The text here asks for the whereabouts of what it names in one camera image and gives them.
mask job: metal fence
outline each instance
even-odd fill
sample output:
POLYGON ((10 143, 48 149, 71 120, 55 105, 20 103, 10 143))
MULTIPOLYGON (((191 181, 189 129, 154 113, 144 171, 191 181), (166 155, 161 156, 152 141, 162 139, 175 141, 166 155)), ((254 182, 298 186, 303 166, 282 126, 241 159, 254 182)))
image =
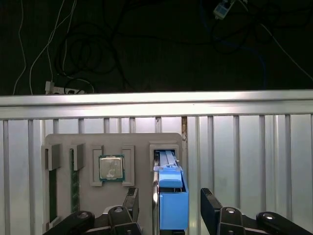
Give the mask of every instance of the metal fence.
POLYGON ((190 189, 189 234, 207 235, 199 191, 254 217, 313 231, 312 91, 0 98, 0 234, 41 235, 41 145, 51 133, 176 132, 190 189))

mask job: power strip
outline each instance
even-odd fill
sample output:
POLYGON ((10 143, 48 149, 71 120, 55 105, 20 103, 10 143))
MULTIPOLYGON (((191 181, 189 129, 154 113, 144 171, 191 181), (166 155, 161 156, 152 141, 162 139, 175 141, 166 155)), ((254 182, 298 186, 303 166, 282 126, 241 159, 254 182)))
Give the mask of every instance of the power strip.
POLYGON ((236 0, 222 0, 214 9, 213 14, 217 20, 223 20, 236 0))
MULTIPOLYGON (((85 94, 85 91, 72 89, 72 88, 65 88, 66 94, 85 94)), ((45 82, 45 94, 65 94, 64 87, 55 87, 54 82, 45 82)))

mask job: aluminum rail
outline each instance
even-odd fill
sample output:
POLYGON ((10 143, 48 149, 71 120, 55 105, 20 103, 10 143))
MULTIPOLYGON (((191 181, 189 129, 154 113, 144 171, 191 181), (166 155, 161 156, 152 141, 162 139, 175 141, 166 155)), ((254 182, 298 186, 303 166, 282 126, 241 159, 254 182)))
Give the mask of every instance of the aluminum rail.
POLYGON ((313 90, 2 96, 1 106, 312 100, 313 90))
POLYGON ((0 120, 307 114, 313 91, 0 97, 0 120))
MULTIPOLYGON (((158 160, 155 159, 155 166, 158 166, 158 160)), ((153 174, 153 190, 152 190, 152 235, 160 234, 159 224, 159 184, 158 172, 153 174)))

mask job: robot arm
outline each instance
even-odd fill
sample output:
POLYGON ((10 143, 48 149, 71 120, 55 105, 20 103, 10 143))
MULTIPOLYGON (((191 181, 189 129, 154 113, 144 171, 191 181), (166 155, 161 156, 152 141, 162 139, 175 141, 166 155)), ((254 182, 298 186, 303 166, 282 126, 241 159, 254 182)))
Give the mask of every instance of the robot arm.
POLYGON ((73 213, 44 235, 141 235, 138 214, 138 189, 129 188, 122 206, 108 208, 96 219, 89 211, 73 213))
POLYGON ((312 235, 273 212, 261 212, 254 220, 223 207, 208 188, 201 189, 201 216, 211 235, 312 235))

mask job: dark background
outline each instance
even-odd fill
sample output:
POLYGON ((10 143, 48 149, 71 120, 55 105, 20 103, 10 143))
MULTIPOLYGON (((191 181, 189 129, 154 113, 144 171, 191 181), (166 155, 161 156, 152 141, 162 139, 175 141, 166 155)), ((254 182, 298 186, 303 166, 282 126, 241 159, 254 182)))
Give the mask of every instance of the dark background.
MULTIPOLYGON (((92 22, 105 28, 103 20, 103 0, 78 0, 72 25, 79 22, 92 22)), ((250 0, 257 6, 267 1, 250 0)), ((311 0, 271 0, 282 10, 310 7, 311 0)), ((24 22, 22 41, 27 60, 27 70, 21 77, 16 94, 30 94, 29 68, 40 51, 47 44, 61 0, 23 0, 24 22)), ((70 13, 73 1, 66 0, 60 19, 70 13)), ((106 22, 114 26, 123 7, 123 0, 105 2, 106 22)), ((245 12, 237 2, 231 12, 245 12)), ((309 11, 296 15, 282 16, 279 24, 300 24, 305 21, 309 11)), ((214 19, 208 19, 210 27, 214 19)), ((216 35, 226 35, 246 23, 251 22, 247 15, 229 15, 217 25, 216 35)), ((19 0, 0 0, 0 95, 11 95, 16 79, 23 69, 21 46, 18 30, 21 23, 21 2, 19 0)), ((64 86, 68 78, 58 75, 54 69, 57 48, 64 39, 68 20, 61 25, 49 46, 56 86, 64 86)), ((257 27, 262 37, 268 34, 257 27)), ((92 27, 83 27, 81 32, 96 33, 92 27)), ((140 7, 125 14, 119 32, 132 35, 154 35, 180 42, 209 42, 210 37, 199 14, 197 0, 167 0, 160 4, 140 7)), ((295 61, 313 76, 313 22, 306 27, 275 29, 274 36, 295 61)), ((239 34, 228 41, 238 42, 239 34)), ((247 51, 239 50, 231 55, 217 53, 211 45, 182 45, 148 38, 130 38, 121 35, 114 37, 114 47, 129 84, 122 85, 121 75, 115 69, 106 75, 82 72, 74 77, 91 81, 101 93, 109 92, 159 92, 159 91, 227 91, 262 89, 311 89, 310 80, 281 51, 275 42, 268 45, 257 43, 253 34, 247 39, 246 46, 253 47, 264 58, 267 65, 266 87, 263 85, 263 70, 258 57, 247 51)), ((104 50, 99 70, 107 70, 112 65, 111 53, 104 50)), ((66 61, 66 68, 71 68, 66 61)), ((35 64, 32 73, 34 94, 45 93, 45 82, 51 80, 47 53, 43 53, 35 64)), ((71 88, 91 92, 86 83, 75 81, 71 88)))

